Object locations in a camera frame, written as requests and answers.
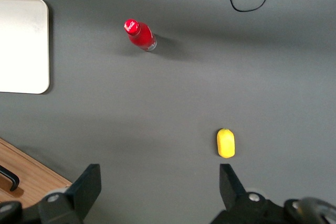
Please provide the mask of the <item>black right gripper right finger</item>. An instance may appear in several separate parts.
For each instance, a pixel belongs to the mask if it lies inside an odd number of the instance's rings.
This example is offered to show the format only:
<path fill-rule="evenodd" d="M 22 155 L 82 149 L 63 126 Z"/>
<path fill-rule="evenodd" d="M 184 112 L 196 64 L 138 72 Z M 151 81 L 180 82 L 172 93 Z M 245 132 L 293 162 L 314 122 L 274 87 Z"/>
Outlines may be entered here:
<path fill-rule="evenodd" d="M 212 223 L 285 223 L 284 210 L 259 193 L 247 192 L 230 164 L 219 168 L 219 191 L 225 210 Z"/>

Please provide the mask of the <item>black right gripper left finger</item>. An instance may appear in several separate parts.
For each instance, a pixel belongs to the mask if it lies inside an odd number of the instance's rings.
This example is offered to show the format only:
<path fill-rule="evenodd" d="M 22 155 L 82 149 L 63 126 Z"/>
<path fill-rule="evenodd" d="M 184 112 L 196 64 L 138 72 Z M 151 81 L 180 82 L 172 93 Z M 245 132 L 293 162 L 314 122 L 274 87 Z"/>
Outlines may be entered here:
<path fill-rule="evenodd" d="M 38 204 L 41 223 L 84 223 L 84 219 L 101 193 L 99 164 L 90 164 L 63 193 L 47 195 Z"/>

